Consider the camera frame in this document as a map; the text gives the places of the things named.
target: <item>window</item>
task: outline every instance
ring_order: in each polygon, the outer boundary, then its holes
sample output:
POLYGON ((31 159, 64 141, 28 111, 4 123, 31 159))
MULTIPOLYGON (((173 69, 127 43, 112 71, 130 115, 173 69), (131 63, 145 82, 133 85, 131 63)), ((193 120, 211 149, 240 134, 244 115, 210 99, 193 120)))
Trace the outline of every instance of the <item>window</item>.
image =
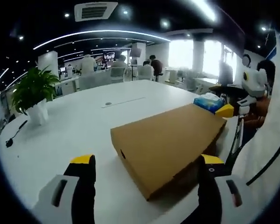
POLYGON ((232 67, 232 79, 234 81, 237 70, 237 55, 226 45, 224 45, 224 62, 232 67))
POLYGON ((219 76, 219 61, 221 60, 222 45, 219 41, 205 41, 202 72, 219 76))
POLYGON ((193 40, 176 40, 169 43, 169 67, 192 69, 193 40))
POLYGON ((125 63, 127 64, 127 50, 123 51, 123 52, 121 53, 121 55, 124 55, 124 56, 126 56, 126 60, 125 60, 125 63))

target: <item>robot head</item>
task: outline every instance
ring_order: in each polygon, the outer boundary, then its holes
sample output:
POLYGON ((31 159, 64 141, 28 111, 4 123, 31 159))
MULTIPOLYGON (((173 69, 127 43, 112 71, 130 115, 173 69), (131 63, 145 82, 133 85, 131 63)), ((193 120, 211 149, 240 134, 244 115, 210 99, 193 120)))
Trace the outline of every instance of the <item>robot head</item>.
POLYGON ((267 84, 266 71, 259 71, 245 67, 242 77, 242 87, 252 97, 262 97, 265 94, 267 84))

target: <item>potted plant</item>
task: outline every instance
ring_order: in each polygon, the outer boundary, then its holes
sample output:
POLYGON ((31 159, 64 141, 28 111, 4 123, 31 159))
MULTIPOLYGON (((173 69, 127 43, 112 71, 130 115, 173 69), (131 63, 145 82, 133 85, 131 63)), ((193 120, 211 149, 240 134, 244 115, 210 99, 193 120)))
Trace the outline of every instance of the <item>potted plant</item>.
POLYGON ((48 119, 45 103, 56 95, 55 83, 59 83, 59 79, 50 70, 31 68, 12 94, 16 111, 28 114, 35 124, 43 124, 48 119))

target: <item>white chair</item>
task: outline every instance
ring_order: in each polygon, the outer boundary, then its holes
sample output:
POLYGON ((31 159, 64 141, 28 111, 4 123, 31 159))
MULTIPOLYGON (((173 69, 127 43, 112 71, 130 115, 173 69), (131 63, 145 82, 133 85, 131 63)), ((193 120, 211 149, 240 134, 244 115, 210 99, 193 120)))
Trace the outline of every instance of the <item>white chair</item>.
POLYGON ((146 79, 153 80, 154 71, 150 66, 139 66, 138 67, 138 80, 146 79))
POLYGON ((79 77, 79 87, 81 90, 87 90, 94 87, 111 84, 109 72, 91 73, 86 76, 79 77))
POLYGON ((126 67, 111 67, 111 81, 112 83, 122 83, 123 75, 126 67))

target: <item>white flower pot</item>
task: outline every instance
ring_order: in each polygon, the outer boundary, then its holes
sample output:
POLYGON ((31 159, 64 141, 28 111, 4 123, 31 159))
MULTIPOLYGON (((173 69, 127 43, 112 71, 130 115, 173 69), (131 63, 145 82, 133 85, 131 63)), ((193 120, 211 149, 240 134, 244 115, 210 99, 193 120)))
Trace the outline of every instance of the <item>white flower pot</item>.
POLYGON ((35 125, 43 125, 48 119, 48 110, 46 107, 46 99, 27 109, 30 120, 35 125))

